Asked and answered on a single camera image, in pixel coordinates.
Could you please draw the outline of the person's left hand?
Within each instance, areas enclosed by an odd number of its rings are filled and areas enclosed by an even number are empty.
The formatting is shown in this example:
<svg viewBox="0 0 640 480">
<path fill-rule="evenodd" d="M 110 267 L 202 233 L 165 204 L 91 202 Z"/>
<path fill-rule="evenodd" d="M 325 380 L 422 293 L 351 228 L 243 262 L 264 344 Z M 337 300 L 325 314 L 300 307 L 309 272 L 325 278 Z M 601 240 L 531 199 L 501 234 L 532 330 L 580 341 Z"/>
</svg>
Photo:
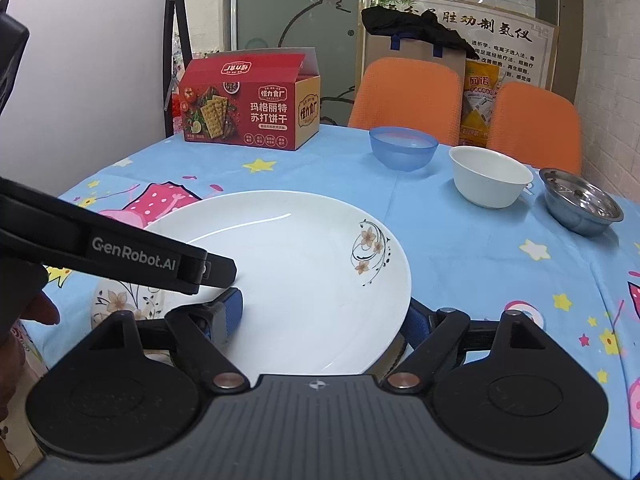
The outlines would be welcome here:
<svg viewBox="0 0 640 480">
<path fill-rule="evenodd" d="M 22 318 L 51 326 L 60 322 L 60 312 L 49 297 L 40 292 L 25 308 Z M 0 422 L 3 422 L 8 417 L 9 402 L 20 381 L 25 353 L 22 344 L 9 334 L 1 344 L 0 354 Z"/>
</svg>

